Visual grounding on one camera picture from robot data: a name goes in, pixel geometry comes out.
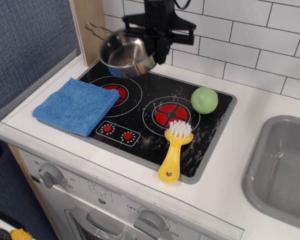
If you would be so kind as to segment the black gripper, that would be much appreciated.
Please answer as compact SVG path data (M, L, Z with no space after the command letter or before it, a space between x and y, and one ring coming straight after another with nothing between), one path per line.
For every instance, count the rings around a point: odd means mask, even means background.
M164 64L173 43L193 45L196 25L180 18L174 0L145 0L144 13L123 16L125 33L143 40L147 54Z

